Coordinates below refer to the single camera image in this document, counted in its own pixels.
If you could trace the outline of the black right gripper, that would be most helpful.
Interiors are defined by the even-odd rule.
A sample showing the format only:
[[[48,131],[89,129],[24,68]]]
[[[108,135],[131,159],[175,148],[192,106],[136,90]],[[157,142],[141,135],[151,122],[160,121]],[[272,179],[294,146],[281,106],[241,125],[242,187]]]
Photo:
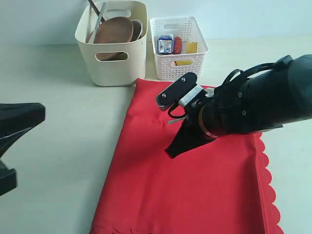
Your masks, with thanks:
[[[249,132],[247,88],[219,86],[209,92],[197,85],[187,93],[184,121],[165,149],[170,158],[208,144],[218,137]]]

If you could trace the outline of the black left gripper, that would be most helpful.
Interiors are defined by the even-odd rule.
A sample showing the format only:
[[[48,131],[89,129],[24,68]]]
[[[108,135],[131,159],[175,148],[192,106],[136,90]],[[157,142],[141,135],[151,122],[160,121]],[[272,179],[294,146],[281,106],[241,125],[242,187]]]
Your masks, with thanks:
[[[41,103],[0,105],[0,155],[20,137],[45,120],[46,109]],[[0,196],[17,187],[17,172],[0,161]]]

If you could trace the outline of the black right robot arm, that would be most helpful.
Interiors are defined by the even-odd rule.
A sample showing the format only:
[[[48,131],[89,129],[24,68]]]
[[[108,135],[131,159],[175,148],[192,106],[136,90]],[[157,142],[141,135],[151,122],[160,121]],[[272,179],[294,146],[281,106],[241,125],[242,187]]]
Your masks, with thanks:
[[[247,70],[235,69],[215,88],[185,73],[158,96],[160,109],[182,107],[182,125],[166,148],[176,156],[227,135],[281,128],[312,117],[312,57],[285,56]]]

